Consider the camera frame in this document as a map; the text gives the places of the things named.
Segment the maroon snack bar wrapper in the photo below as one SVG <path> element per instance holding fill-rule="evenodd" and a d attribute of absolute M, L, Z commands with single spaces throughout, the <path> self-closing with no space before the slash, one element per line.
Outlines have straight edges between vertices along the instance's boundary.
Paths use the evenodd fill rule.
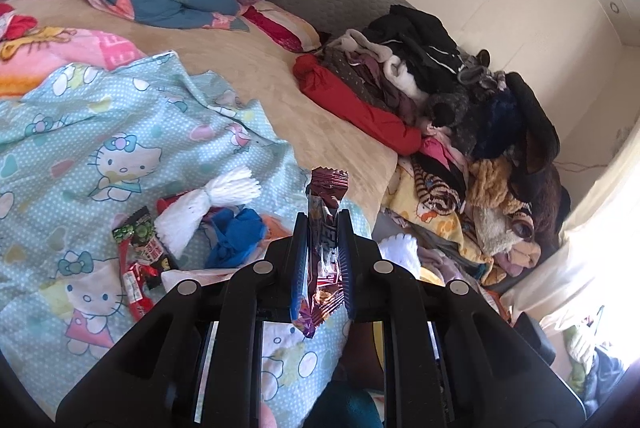
<path fill-rule="evenodd" d="M 293 325 L 307 338 L 344 301 L 338 263 L 337 214 L 348 190 L 348 173 L 318 167 L 306 188 L 308 218 L 307 300 Z"/>

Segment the blue rubber glove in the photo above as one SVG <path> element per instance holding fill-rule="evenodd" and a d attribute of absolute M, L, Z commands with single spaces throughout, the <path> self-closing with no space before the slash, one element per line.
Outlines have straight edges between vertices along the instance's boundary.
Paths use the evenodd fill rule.
<path fill-rule="evenodd" d="M 206 269 L 234 269 L 246 263 L 266 234 L 266 226 L 254 209 L 234 212 L 221 209 L 207 221 L 215 241 L 205 261 Z"/>

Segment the red snack wrapper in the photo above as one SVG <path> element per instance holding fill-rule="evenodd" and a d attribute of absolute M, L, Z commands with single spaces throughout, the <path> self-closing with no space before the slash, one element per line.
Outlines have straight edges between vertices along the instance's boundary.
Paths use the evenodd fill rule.
<path fill-rule="evenodd" d="M 125 291 L 128 309 L 136 322 L 152 310 L 153 301 L 145 292 L 145 279 L 142 265 L 139 263 L 131 238 L 118 243 L 120 280 Z"/>

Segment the yellow cartoon blanket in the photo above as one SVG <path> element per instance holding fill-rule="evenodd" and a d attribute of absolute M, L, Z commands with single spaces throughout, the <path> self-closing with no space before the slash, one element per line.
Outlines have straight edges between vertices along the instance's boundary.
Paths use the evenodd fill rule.
<path fill-rule="evenodd" d="M 483 286 L 498 285 L 508 276 L 505 270 L 495 264 L 494 258 L 480 250 L 468 218 L 458 214 L 438 214 L 418 200 L 409 157 L 398 159 L 383 195 L 381 208 L 389 211 L 393 217 L 410 223 L 424 240 L 442 244 L 440 250 Z"/>

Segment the tan bed cover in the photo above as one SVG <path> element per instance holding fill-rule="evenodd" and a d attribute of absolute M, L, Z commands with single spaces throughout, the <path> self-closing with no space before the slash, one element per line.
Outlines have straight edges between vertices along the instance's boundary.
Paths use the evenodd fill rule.
<path fill-rule="evenodd" d="M 296 55 L 255 26 L 247 32 L 151 27 L 96 10 L 86 0 L 10 0 L 9 4 L 46 26 L 112 32 L 148 55 L 174 50 L 191 75 L 213 70 L 223 76 L 242 102 L 256 99 L 262 104 L 276 135 L 294 148 L 299 166 L 346 170 L 347 198 L 375 224 L 397 164 L 396 153 L 306 98 L 292 74 Z"/>

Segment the tiger striped knit garment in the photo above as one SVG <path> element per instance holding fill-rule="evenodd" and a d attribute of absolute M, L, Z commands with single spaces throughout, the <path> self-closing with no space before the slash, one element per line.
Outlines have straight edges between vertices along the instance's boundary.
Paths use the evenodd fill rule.
<path fill-rule="evenodd" d="M 456 166 L 424 154 L 413 155 L 411 165 L 416 197 L 426 209 L 441 216 L 464 211 L 466 183 Z"/>

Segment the red folded garment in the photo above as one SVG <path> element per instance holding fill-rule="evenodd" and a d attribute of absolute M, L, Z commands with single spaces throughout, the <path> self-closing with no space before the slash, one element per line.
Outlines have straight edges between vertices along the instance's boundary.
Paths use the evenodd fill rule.
<path fill-rule="evenodd" d="M 334 116 L 393 150 L 409 156 L 420 150 L 421 131 L 398 116 L 360 100 L 347 84 L 320 65 L 312 54 L 296 58 L 292 68 L 299 91 Z"/>

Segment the mustard knit sweater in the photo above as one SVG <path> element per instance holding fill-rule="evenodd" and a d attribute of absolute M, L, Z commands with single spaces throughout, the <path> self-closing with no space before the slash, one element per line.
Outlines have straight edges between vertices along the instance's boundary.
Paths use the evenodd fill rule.
<path fill-rule="evenodd" d="M 473 207 L 515 214 L 525 203 L 518 200 L 509 188 L 511 171 L 512 165 L 504 156 L 472 162 L 466 201 Z"/>

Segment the dark green snack packet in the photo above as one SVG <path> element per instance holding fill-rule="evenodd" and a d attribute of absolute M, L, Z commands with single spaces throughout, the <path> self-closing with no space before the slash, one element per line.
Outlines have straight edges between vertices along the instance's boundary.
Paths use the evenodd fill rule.
<path fill-rule="evenodd" d="M 117 245 L 120 270 L 128 271 L 135 263 L 148 266 L 151 275 L 178 268 L 176 260 L 157 237 L 154 220 L 144 206 L 112 229 Z"/>

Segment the white fleece garment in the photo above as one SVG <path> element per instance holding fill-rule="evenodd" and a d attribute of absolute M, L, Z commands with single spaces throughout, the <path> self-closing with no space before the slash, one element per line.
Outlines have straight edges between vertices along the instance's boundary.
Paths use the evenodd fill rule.
<path fill-rule="evenodd" d="M 383 73 L 394 87 L 405 93 L 417 106 L 426 102 L 428 94 L 418 87 L 416 78 L 408 71 L 406 63 L 401 58 L 392 55 L 383 63 Z"/>

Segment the black plush garment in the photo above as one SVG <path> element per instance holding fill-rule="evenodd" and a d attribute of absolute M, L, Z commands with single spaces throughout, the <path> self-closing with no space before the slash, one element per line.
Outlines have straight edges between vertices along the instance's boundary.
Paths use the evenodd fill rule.
<path fill-rule="evenodd" d="M 507 73 L 506 88 L 514 96 L 523 123 L 510 154 L 510 190 L 518 200 L 532 202 L 544 185 L 546 172 L 559 155 L 560 139 L 533 89 L 520 74 Z"/>

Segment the black jacket on pile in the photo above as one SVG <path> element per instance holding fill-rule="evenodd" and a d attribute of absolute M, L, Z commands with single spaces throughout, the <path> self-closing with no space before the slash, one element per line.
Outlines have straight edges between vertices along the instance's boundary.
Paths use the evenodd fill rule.
<path fill-rule="evenodd" d="M 393 4 L 387 14 L 372 21 L 362 33 L 371 42 L 390 47 L 423 92 L 461 90 L 458 46 L 436 16 Z"/>

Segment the light blue Hello Kitty sheet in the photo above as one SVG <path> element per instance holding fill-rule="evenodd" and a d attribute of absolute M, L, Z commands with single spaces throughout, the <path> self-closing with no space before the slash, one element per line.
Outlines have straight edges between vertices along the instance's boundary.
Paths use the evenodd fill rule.
<path fill-rule="evenodd" d="M 257 101 L 166 52 L 70 63 L 1 105 L 1 352 L 53 417 L 134 325 L 112 232 L 140 209 L 248 168 L 258 214 L 292 226 L 307 169 Z"/>

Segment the pink cartoon blanket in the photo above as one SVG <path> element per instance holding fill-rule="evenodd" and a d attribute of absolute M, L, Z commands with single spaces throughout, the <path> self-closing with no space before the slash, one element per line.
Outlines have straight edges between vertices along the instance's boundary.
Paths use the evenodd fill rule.
<path fill-rule="evenodd" d="M 54 26 L 35 29 L 21 38 L 1 41 L 1 97 L 24 96 L 70 63 L 114 70 L 144 57 L 133 42 L 111 32 Z"/>

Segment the red cartoon garment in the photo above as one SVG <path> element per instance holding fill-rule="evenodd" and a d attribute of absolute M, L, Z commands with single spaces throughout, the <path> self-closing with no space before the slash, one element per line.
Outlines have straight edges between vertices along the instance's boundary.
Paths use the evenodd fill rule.
<path fill-rule="evenodd" d="M 0 3 L 0 40 L 22 38 L 33 30 L 38 21 L 32 16 L 17 14 L 14 7 Z"/>

